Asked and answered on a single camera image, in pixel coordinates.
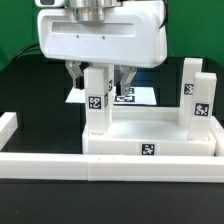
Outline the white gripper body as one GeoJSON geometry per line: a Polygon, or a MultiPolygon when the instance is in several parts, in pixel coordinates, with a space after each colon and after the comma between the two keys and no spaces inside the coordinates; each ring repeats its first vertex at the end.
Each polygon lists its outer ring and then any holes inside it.
{"type": "Polygon", "coordinates": [[[165,2],[39,2],[47,58],[153,68],[167,57],[165,2]]]}

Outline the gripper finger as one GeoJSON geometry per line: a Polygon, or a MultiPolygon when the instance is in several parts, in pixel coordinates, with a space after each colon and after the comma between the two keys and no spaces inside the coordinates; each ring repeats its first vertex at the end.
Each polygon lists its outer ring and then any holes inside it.
{"type": "Polygon", "coordinates": [[[127,96],[130,93],[130,84],[137,73],[137,68],[133,66],[121,67],[122,78],[118,85],[118,95],[127,96]]]}
{"type": "Polygon", "coordinates": [[[84,89],[84,75],[80,68],[80,61],[66,60],[65,67],[73,80],[73,87],[79,90],[84,89]]]}

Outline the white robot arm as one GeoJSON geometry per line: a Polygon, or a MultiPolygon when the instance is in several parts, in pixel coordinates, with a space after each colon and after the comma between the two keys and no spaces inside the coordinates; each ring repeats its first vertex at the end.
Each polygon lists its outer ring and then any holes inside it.
{"type": "Polygon", "coordinates": [[[167,0],[34,0],[40,49],[47,58],[114,64],[123,77],[116,93],[130,93],[136,69],[167,57],[167,0]]]}

